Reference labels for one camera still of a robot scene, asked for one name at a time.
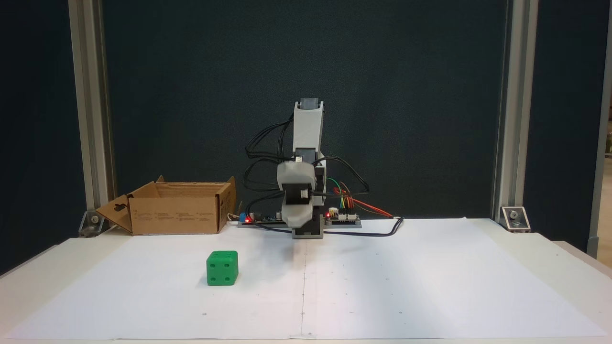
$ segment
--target black cable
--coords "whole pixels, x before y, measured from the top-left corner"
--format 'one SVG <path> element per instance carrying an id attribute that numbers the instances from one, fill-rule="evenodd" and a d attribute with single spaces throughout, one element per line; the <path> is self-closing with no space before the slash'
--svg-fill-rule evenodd
<path id="1" fill-rule="evenodd" d="M 323 231 L 323 233 L 325 233 L 325 234 L 350 235 L 350 236 L 386 237 L 386 236 L 391 236 L 391 235 L 397 233 L 397 230 L 399 229 L 400 225 L 403 222 L 404 222 L 404 218 L 403 217 L 400 217 L 399 219 L 397 219 L 397 221 L 393 225 L 393 228 L 388 233 L 359 233 L 359 232 L 336 232 L 336 231 Z"/>
<path id="2" fill-rule="evenodd" d="M 278 184 L 277 183 L 258 182 L 258 181 L 254 181 L 254 180 L 248 178 L 250 176 L 250 174 L 251 174 L 251 171 L 255 167 L 255 165 L 257 165 L 258 163 L 261 163 L 261 162 L 268 162 L 268 163 L 273 163 L 275 165 L 278 165 L 278 161 L 277 160 L 270 159 L 270 158 L 260 158 L 260 159 L 256 160 L 251 165 L 249 165 L 247 167 L 247 169 L 244 171 L 244 175 L 242 177 L 242 184 L 244 185 L 244 187 L 246 189 L 249 189 L 249 190 L 252 190 L 252 191 L 257 191 L 257 192 L 277 191 L 278 190 Z M 268 188 L 268 189 L 254 189 L 254 188 L 250 187 L 248 183 L 262 184 L 262 185 L 274 185 L 276 187 Z"/>
<path id="3" fill-rule="evenodd" d="M 259 145 L 259 143 L 268 134 L 270 134 L 272 131 L 274 131 L 274 129 L 279 128 L 279 127 L 283 127 L 283 129 L 284 129 L 285 127 L 289 126 L 289 124 L 291 122 L 293 122 L 293 115 L 291 115 L 289 117 L 289 119 L 287 121 L 285 121 L 285 122 L 269 125 L 268 127 L 262 129 L 262 131 L 258 132 L 244 147 L 244 149 L 245 149 L 245 151 L 247 153 L 247 157 L 249 157 L 249 158 L 271 158 L 271 159 L 278 159 L 280 161 L 291 160 L 290 157 L 285 157 L 285 156 L 283 156 L 281 154 L 276 154 L 276 153 L 273 153 L 273 152 L 254 151 L 254 149 L 257 147 L 257 145 Z"/>
<path id="4" fill-rule="evenodd" d="M 265 195 L 263 197 L 257 198 L 256 200 L 251 201 L 249 204 L 247 204 L 247 207 L 245 208 L 245 214 L 247 216 L 250 216 L 249 214 L 251 214 L 251 207 L 255 203 L 260 202 L 260 201 L 264 201 L 264 200 L 273 200 L 274 198 L 280 198 L 284 194 L 285 193 L 283 191 L 275 192 L 275 193 L 271 193 L 269 195 Z M 391 231 L 388 232 L 388 233 L 359 233 L 359 232 L 336 232 L 336 231 L 323 231 L 323 233 L 325 233 L 325 234 L 338 234 L 338 235 L 350 235 L 350 236 L 386 237 L 386 236 L 391 236 L 391 235 L 397 233 L 397 230 L 399 229 L 400 225 L 403 222 L 404 222 L 404 218 L 403 217 L 400 217 L 399 219 L 397 219 L 397 221 L 393 225 L 393 228 L 391 228 Z M 273 232 L 292 233 L 291 230 L 281 230 L 281 229 L 278 229 L 278 228 L 272 228 L 272 227 L 268 227 L 266 225 L 262 225 L 262 224 L 258 223 L 257 221 L 255 221 L 254 219 L 251 219 L 251 223 L 256 225 L 257 227 L 263 228 L 265 230 L 273 231 Z"/>
<path id="5" fill-rule="evenodd" d="M 331 161 L 337 161 L 340 162 L 342 165 L 344 165 L 350 172 L 351 174 L 353 174 L 353 176 L 355 176 L 355 178 L 357 178 L 357 180 L 364 186 L 364 191 L 358 192 L 358 193 L 353 193 L 352 195 L 364 195 L 366 193 L 370 192 L 370 185 L 365 181 L 365 179 L 363 179 L 359 173 L 357 173 L 357 171 L 355 171 L 355 169 L 348 163 L 346 162 L 344 159 L 342 159 L 341 157 L 337 157 L 336 155 L 330 155 L 328 157 L 322 157 L 320 159 L 315 160 L 312 164 L 314 166 L 317 166 L 317 164 L 319 164 L 319 162 L 322 162 L 323 160 L 331 160 Z"/>
<path id="6" fill-rule="evenodd" d="M 278 136 L 278 154 L 282 157 L 285 156 L 285 147 L 283 147 L 283 143 L 285 142 L 285 132 L 287 131 L 287 128 L 289 128 L 291 122 L 293 122 L 293 114 L 291 114 L 289 119 L 285 122 L 286 124 L 283 126 L 283 129 Z"/>
<path id="7" fill-rule="evenodd" d="M 273 200 L 274 198 L 280 198 L 282 196 L 285 195 L 284 191 L 281 192 L 275 192 L 275 193 L 271 193 L 270 195 L 265 195 L 263 197 L 257 198 L 253 201 L 251 201 L 249 204 L 247 204 L 247 207 L 244 209 L 244 212 L 246 214 L 246 216 L 250 216 L 249 214 L 251 214 L 251 206 L 253 206 L 253 204 L 260 202 L 260 201 L 264 201 L 264 200 Z M 255 221 L 255 219 L 250 219 L 251 223 L 256 225 L 257 227 L 263 228 L 265 230 L 269 230 L 269 231 L 273 231 L 273 232 L 282 232 L 282 233 L 291 233 L 291 230 L 280 230 L 278 228 L 272 228 L 272 227 L 268 227 L 268 226 L 264 226 L 260 223 L 258 223 L 257 221 Z"/>

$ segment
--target orange wire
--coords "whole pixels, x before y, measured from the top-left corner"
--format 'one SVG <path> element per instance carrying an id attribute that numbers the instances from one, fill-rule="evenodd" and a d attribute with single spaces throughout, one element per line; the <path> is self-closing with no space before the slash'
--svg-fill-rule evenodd
<path id="1" fill-rule="evenodd" d="M 343 182 L 340 182 L 340 184 L 342 184 L 342 186 L 345 187 L 347 193 L 351 193 L 351 191 L 348 189 L 346 184 L 344 184 Z M 353 203 L 353 198 L 352 197 L 347 197 L 347 199 L 349 200 L 349 204 L 350 204 L 349 208 L 354 208 L 355 207 L 355 203 Z"/>
<path id="2" fill-rule="evenodd" d="M 340 191 L 339 191 L 339 189 L 337 187 L 334 187 L 334 193 L 336 193 L 337 195 L 340 194 Z M 370 209 L 374 209 L 374 210 L 378 211 L 382 215 L 386 215 L 388 217 L 393 217 L 393 215 L 391 215 L 390 213 L 388 213 L 388 212 L 386 212 L 386 211 L 384 211 L 384 210 L 382 210 L 380 208 L 371 206 L 371 205 L 367 204 L 366 202 L 361 202 L 360 200 L 356 200 L 355 198 L 351 198 L 351 200 L 353 202 L 357 202 L 359 204 L 362 204 L 362 205 L 364 205 L 364 206 L 366 206 L 366 207 L 368 207 Z"/>

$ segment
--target white plastic part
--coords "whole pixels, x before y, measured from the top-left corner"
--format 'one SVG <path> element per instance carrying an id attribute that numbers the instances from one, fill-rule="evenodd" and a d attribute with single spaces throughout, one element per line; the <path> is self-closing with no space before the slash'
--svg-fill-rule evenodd
<path id="1" fill-rule="evenodd" d="M 314 110 L 293 108 L 293 151 L 296 148 L 321 149 L 321 134 L 323 133 L 323 102 Z"/>
<path id="2" fill-rule="evenodd" d="M 287 226 L 291 228 L 301 228 L 306 222 L 312 220 L 312 210 L 312 199 L 308 204 L 287 204 L 285 196 L 281 208 L 281 215 Z"/>

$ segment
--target metal bracket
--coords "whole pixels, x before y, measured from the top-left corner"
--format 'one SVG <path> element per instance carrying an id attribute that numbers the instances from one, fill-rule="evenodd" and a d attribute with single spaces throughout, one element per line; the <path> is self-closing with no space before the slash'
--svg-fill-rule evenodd
<path id="1" fill-rule="evenodd" d="M 511 233 L 531 233 L 529 219 L 524 207 L 501 207 L 504 221 L 501 223 Z"/>
<path id="2" fill-rule="evenodd" d="M 597 247 L 599 246 L 599 237 L 592 236 L 586 242 L 586 254 L 597 259 Z"/>
<path id="3" fill-rule="evenodd" d="M 86 211 L 78 230 L 80 237 L 94 237 L 110 228 L 110 222 L 95 211 Z"/>

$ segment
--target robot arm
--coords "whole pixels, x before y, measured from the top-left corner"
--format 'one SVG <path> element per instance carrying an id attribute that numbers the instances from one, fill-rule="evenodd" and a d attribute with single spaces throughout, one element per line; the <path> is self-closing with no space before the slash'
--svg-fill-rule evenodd
<path id="1" fill-rule="evenodd" d="M 323 237 L 323 204 L 327 176 L 326 162 L 314 166 L 323 158 L 321 134 L 323 132 L 323 102 L 318 98 L 302 98 L 293 110 L 293 156 L 295 161 L 280 163 L 277 182 L 285 191 L 282 218 L 292 228 L 293 237 Z"/>

